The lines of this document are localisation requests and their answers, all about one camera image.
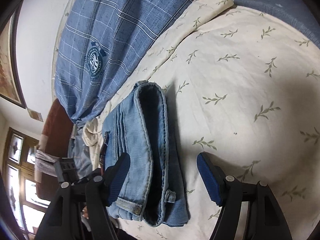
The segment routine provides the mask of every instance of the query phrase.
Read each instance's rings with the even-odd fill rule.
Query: blanket
[[[192,1],[74,0],[56,49],[54,78],[70,119],[76,123],[99,115]]]
[[[157,82],[175,106],[191,218],[183,228],[156,229],[119,220],[137,239],[209,239],[220,208],[196,167],[202,151],[227,175],[248,183],[266,181],[293,239],[307,239],[320,219],[320,51],[283,21],[232,4],[195,0],[102,114],[85,125],[84,140],[99,148],[105,116],[138,80]],[[236,239],[242,239],[246,208],[244,203]]]

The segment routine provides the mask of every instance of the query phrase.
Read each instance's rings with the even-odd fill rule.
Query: white wall
[[[20,85],[27,107],[45,121],[52,104],[51,78],[54,44],[68,0],[24,0],[19,16],[16,58]],[[0,98],[0,111],[9,126],[38,138],[44,123],[28,111]]]
[[[5,141],[7,139],[7,133],[9,130],[9,124],[3,114],[0,112],[0,170],[2,171],[3,154]]]

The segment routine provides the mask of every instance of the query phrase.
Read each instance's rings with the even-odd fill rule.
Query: metal rivet
[[[93,178],[93,180],[94,180],[95,182],[99,182],[99,181],[102,181],[102,177],[101,177],[101,176],[95,176],[95,177]]]
[[[62,182],[61,187],[62,187],[62,188],[69,187],[69,183],[66,182],[66,181],[65,181],[65,182]]]
[[[231,175],[228,175],[228,176],[226,176],[226,180],[231,182],[231,181],[234,181],[235,178]]]
[[[265,186],[267,186],[268,184],[267,183],[265,183],[264,181],[259,181],[259,184],[261,185],[261,186],[263,186],[263,187],[265,187]]]

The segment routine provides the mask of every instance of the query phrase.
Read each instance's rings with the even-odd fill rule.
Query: light blue denim
[[[156,83],[140,81],[105,119],[102,134],[109,140],[105,165],[122,152],[131,166],[118,199],[108,208],[114,218],[144,220],[157,227],[188,222],[185,191],[174,135],[169,135],[167,105]]]

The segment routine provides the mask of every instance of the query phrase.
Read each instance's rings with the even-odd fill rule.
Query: white cloth
[[[182,228],[120,220],[137,239],[210,238],[220,208],[196,167],[202,151],[227,175],[267,182],[294,240],[307,239],[319,221],[320,51],[281,20],[240,6],[227,10],[232,5],[193,2],[84,128],[84,141],[100,150],[103,120],[139,80],[158,83],[176,106],[191,219]],[[235,239],[242,239],[245,212],[244,204]]]
[[[40,172],[57,177],[53,164],[59,159],[59,157],[52,156],[44,153],[40,150],[36,150],[36,163],[35,163],[35,175]],[[41,176],[35,176],[37,182],[41,182]]]

